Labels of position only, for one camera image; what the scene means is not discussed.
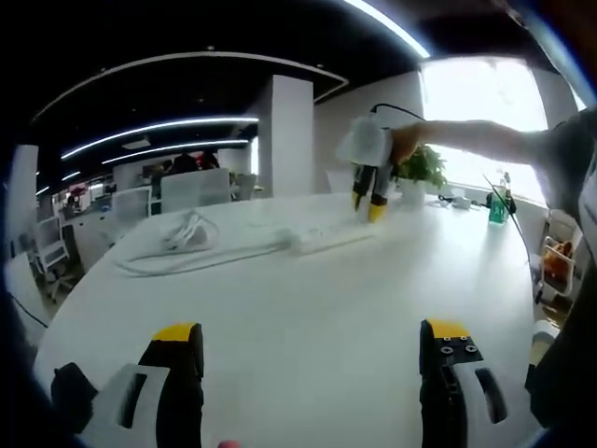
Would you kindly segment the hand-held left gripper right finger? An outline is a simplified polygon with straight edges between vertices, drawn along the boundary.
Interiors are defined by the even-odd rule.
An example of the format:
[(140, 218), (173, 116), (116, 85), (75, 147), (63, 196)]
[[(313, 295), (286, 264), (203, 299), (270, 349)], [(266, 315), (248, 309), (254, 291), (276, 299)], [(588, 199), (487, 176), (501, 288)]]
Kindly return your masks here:
[(485, 360), (461, 324), (421, 322), (419, 373), (423, 447), (532, 447), (540, 439), (527, 390)]

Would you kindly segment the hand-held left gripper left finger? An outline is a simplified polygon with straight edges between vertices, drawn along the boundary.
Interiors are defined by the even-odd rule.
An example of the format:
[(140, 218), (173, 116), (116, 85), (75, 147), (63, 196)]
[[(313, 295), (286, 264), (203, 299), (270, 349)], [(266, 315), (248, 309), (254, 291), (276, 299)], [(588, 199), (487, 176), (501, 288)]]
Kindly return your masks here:
[(90, 445), (200, 447), (203, 368), (201, 324), (160, 330), (94, 398)]

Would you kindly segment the person's right hand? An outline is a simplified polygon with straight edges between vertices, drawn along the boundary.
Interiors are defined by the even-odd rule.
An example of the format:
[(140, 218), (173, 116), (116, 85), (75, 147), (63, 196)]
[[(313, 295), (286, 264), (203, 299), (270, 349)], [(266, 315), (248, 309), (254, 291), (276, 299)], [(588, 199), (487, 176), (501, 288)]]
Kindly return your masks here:
[(431, 130), (432, 128), (428, 122), (414, 123), (391, 129), (391, 162), (400, 164), (409, 159), (419, 146), (428, 144)]

